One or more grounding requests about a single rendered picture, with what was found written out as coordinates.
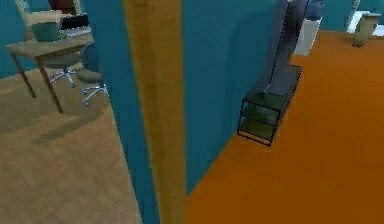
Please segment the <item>black metal shelf stand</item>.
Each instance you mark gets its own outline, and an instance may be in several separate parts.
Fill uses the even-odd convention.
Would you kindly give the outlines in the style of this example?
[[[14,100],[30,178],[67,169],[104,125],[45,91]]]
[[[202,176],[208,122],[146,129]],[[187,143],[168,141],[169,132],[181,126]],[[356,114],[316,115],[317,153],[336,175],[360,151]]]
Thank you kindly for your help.
[[[267,90],[260,81],[242,99],[237,134],[271,146],[298,86],[303,68],[286,65]]]

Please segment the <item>black flat television set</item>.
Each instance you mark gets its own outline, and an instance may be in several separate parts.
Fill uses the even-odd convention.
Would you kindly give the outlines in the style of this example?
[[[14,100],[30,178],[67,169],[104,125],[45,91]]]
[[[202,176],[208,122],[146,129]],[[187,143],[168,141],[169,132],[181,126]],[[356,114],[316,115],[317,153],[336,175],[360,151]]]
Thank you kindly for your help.
[[[268,92],[287,68],[300,34],[308,0],[278,0],[263,76],[257,86]]]

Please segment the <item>brown wooden room door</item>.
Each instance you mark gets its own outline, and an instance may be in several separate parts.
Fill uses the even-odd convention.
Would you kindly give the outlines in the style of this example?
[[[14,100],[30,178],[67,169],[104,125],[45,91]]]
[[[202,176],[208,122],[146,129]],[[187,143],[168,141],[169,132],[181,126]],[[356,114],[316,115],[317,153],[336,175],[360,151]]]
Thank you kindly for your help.
[[[122,0],[160,224],[187,224],[181,0]]]

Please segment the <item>blue swivel office chair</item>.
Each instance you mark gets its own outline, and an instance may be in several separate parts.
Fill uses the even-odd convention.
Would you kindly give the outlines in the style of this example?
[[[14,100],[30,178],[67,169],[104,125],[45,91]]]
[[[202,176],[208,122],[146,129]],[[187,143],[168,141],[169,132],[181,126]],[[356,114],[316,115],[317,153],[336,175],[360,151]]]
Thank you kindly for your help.
[[[91,42],[83,47],[81,63],[82,67],[76,72],[76,76],[82,83],[91,84],[91,87],[82,89],[82,93],[86,95],[82,103],[88,107],[89,100],[99,92],[109,95],[95,42]]]

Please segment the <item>grey swivel office chair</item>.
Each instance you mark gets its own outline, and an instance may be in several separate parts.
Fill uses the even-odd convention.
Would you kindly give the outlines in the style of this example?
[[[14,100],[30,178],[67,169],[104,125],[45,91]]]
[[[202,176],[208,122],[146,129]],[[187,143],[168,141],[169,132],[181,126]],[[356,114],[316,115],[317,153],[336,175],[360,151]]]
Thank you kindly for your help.
[[[74,70],[70,70],[69,67],[73,66],[81,61],[81,55],[77,52],[66,55],[53,56],[43,61],[43,66],[49,69],[60,69],[60,72],[53,73],[51,75],[50,82],[53,83],[56,80],[66,77],[73,88],[76,87],[71,75],[75,74]]]

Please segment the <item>black laptop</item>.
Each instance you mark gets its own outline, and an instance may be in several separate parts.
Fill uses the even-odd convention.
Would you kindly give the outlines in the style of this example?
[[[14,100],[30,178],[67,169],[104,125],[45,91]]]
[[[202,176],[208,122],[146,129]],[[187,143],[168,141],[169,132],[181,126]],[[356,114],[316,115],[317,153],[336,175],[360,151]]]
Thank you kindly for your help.
[[[91,32],[87,14],[72,15],[61,19],[60,31],[68,37]]]

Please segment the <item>brown wooden desk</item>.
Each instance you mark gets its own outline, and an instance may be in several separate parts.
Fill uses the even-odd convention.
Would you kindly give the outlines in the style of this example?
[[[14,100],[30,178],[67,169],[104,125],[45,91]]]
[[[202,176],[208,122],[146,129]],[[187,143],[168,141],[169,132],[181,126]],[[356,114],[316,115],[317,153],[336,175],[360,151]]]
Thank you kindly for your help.
[[[62,114],[63,109],[62,106],[58,100],[57,94],[55,93],[55,90],[50,83],[50,79],[48,77],[48,74],[43,66],[43,61],[45,59],[51,58],[53,56],[57,56],[59,54],[67,54],[72,53],[76,51],[80,51],[86,44],[93,41],[93,37],[91,33],[79,35],[75,37],[67,37],[65,39],[53,41],[53,42],[39,42],[36,39],[23,41],[23,42],[16,42],[7,44],[5,48],[7,49],[8,53],[10,54],[11,58],[13,59],[17,69],[18,73],[21,75],[30,95],[35,98],[36,94],[33,90],[28,77],[26,76],[19,60],[18,56],[22,56],[28,59],[33,60],[42,77],[45,81],[45,84],[49,90],[50,96],[55,103],[57,111]]]

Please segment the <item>blue vase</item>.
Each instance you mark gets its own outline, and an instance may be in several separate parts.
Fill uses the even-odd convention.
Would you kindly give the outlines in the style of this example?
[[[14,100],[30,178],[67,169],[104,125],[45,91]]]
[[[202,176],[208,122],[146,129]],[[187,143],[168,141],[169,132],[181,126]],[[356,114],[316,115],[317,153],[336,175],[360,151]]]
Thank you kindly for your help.
[[[310,21],[319,20],[324,7],[325,4],[323,0],[312,0],[307,7],[305,18]]]

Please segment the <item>teal box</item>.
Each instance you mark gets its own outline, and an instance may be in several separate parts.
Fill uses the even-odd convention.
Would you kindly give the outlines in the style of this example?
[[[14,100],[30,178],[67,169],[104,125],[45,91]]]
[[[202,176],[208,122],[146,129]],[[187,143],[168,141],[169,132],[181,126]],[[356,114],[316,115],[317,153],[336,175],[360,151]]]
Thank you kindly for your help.
[[[56,22],[33,24],[31,29],[35,39],[39,42],[54,42],[66,38],[66,35],[61,31],[59,24]]]

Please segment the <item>white pedestal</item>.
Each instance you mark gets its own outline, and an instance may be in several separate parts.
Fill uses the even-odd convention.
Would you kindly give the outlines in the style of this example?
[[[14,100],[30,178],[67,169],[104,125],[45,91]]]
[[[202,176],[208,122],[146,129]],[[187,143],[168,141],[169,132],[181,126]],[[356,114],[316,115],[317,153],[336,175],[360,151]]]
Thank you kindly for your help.
[[[308,56],[316,40],[316,35],[321,24],[321,19],[312,21],[304,19],[294,53]]]

